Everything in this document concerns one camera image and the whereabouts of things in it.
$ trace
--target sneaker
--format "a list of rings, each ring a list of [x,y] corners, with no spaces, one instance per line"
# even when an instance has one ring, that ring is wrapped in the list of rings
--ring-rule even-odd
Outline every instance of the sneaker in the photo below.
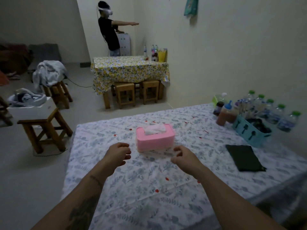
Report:
[[[16,107],[40,106],[47,100],[45,94],[33,93],[26,88],[21,88],[15,91],[15,94],[10,96],[7,101]]]

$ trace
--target forearm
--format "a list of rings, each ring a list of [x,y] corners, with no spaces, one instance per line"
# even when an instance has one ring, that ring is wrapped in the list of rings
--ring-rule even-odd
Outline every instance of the forearm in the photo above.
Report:
[[[198,171],[213,210],[223,229],[284,229],[220,180],[207,167]]]
[[[131,24],[132,24],[131,22],[112,21],[112,25],[117,25],[117,26],[129,26]]]
[[[103,167],[95,166],[75,189],[45,215],[32,230],[84,229],[92,221],[106,177]]]

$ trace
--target white vr headset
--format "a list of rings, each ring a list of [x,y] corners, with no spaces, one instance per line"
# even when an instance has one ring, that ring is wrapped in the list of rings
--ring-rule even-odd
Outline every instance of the white vr headset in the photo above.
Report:
[[[113,11],[111,11],[110,9],[100,8],[97,6],[97,10],[102,10],[105,14],[113,15]]]

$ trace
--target white box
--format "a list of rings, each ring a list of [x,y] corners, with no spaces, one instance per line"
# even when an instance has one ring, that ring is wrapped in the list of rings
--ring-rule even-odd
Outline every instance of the white box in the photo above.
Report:
[[[12,107],[7,110],[17,120],[35,120],[48,119],[49,115],[55,110],[56,105],[51,97],[47,97],[47,101],[40,106],[30,107]]]

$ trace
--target hand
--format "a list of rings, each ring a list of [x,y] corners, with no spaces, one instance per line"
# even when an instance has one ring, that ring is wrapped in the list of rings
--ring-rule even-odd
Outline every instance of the hand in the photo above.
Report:
[[[205,167],[197,156],[182,145],[175,147],[174,151],[181,152],[177,154],[177,157],[172,157],[171,162],[176,164],[183,172],[197,179],[200,171]]]
[[[129,144],[127,143],[116,143],[109,147],[101,163],[104,167],[104,173],[106,176],[111,176],[114,170],[118,166],[124,165],[126,162],[124,160],[129,160],[131,150]]]

